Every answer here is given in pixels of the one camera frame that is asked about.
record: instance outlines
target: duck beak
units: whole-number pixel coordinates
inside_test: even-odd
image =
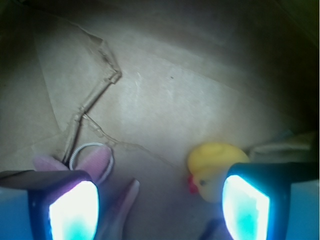
[[[191,194],[196,194],[199,192],[198,187],[194,183],[194,176],[190,175],[188,177],[189,191]]]

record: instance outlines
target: pink plush toy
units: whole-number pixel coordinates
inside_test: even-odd
[[[89,146],[98,147],[79,162],[79,164],[75,164],[75,159],[78,153],[83,148]],[[81,145],[74,151],[70,158],[69,168],[49,155],[36,156],[33,160],[33,164],[37,171],[83,170],[86,171],[91,176],[92,181],[98,185],[110,174],[114,165],[114,158],[112,150],[107,145],[94,142]]]

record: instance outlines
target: led light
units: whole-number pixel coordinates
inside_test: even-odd
[[[53,240],[91,240],[99,214],[97,187],[82,181],[49,207]]]
[[[235,240],[267,238],[270,198],[238,175],[229,176],[223,186],[225,224]]]

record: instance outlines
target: torn cardboard edge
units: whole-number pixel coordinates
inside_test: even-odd
[[[24,0],[12,0],[14,3],[16,3],[21,8],[28,8],[31,9],[30,6],[27,6],[24,3]],[[69,159],[71,157],[71,154],[73,152],[73,149],[75,147],[75,144],[77,142],[78,132],[81,127],[81,121],[83,116],[93,107],[93,105],[97,102],[97,100],[101,97],[101,95],[108,89],[108,87],[112,84],[116,84],[117,81],[122,77],[121,69],[118,65],[118,62],[110,50],[108,43],[102,39],[101,37],[98,37],[94,35],[93,33],[89,32],[88,30],[84,29],[79,24],[76,24],[74,22],[71,22],[70,20],[54,15],[49,12],[44,12],[40,9],[34,9],[33,11],[39,11],[43,14],[46,14],[48,16],[63,20],[70,25],[73,25],[77,28],[79,28],[85,35],[87,35],[91,40],[98,40],[100,42],[99,47],[96,49],[97,52],[101,55],[101,60],[106,64],[109,65],[112,69],[112,73],[108,77],[103,77],[90,91],[88,96],[84,99],[82,104],[78,107],[78,111],[74,112],[71,115],[71,119],[68,126],[68,133],[65,141],[65,147],[64,147],[64,156],[62,158],[62,163],[65,165],[68,165]]]

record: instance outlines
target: rubber duck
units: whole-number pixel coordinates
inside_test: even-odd
[[[234,145],[209,142],[196,147],[187,159],[190,192],[199,193],[207,202],[220,203],[228,170],[235,163],[249,163],[249,158]]]

